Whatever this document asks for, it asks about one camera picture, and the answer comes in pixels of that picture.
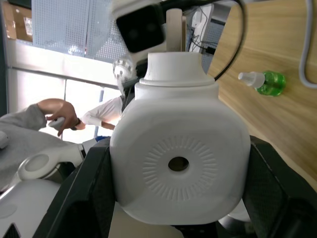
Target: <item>hole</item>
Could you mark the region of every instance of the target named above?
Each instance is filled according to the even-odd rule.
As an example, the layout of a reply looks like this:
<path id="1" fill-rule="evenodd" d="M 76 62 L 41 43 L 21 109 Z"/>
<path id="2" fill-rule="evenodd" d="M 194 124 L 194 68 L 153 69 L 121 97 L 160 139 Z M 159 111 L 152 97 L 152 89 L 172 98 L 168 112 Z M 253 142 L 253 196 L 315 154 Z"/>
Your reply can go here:
<path id="1" fill-rule="evenodd" d="M 187 169 L 189 162 L 184 157 L 175 157 L 171 159 L 168 163 L 168 167 L 176 172 L 183 171 Z"/>

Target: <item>white cable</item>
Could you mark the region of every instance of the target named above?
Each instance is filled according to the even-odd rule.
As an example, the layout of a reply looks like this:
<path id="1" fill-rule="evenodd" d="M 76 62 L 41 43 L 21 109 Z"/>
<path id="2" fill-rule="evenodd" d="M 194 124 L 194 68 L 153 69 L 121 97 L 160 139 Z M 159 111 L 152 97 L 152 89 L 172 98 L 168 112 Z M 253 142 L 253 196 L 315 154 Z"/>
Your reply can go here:
<path id="1" fill-rule="evenodd" d="M 317 84 L 311 83 L 307 80 L 305 75 L 305 65 L 307 61 L 307 56 L 311 44 L 311 37 L 313 31 L 313 16 L 314 16 L 314 3 L 313 0 L 306 0 L 306 9 L 307 9 L 307 20 L 306 20 L 306 33 L 304 39 L 304 48 L 301 56 L 301 60 L 299 63 L 299 79 L 302 84 L 304 84 L 308 88 L 317 89 Z"/>

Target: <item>white plastic bottle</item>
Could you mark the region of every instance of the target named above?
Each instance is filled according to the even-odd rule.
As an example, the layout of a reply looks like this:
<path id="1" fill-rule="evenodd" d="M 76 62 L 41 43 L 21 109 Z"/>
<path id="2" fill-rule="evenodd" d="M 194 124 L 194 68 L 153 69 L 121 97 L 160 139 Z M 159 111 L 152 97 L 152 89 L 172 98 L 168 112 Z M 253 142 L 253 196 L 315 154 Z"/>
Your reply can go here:
<path id="1" fill-rule="evenodd" d="M 200 54 L 149 54 L 110 140 L 116 199 L 149 224 L 214 222 L 239 203 L 249 152 L 247 128 L 218 99 Z"/>

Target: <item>white shirt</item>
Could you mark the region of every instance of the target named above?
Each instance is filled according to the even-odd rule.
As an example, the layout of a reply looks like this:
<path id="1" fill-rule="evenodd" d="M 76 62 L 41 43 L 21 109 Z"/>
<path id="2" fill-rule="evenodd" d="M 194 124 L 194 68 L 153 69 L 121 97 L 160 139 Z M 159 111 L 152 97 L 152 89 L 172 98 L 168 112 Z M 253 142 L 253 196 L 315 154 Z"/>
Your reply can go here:
<path id="1" fill-rule="evenodd" d="M 81 121 L 86 125 L 101 126 L 102 121 L 110 122 L 112 120 L 117 120 L 122 114 L 122 105 L 123 102 L 121 97 L 111 99 L 86 112 L 81 117 Z"/>

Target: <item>circular embossed pattern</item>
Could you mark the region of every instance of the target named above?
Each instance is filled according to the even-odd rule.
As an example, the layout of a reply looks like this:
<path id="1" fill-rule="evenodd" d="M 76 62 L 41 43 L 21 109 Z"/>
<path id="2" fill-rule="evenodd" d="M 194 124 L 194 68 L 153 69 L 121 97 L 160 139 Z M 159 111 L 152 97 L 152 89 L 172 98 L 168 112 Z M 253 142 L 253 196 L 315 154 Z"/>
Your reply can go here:
<path id="1" fill-rule="evenodd" d="M 198 168 L 200 175 L 186 185 L 172 186 L 170 182 L 160 179 L 158 171 L 160 159 L 172 150 L 182 150 L 184 153 L 190 151 L 200 159 L 202 164 L 201 168 Z M 163 139 L 152 147 L 143 161 L 143 179 L 146 185 L 152 192 L 166 200 L 186 201 L 202 195 L 210 188 L 216 176 L 217 164 L 211 149 L 192 137 L 174 136 Z"/>

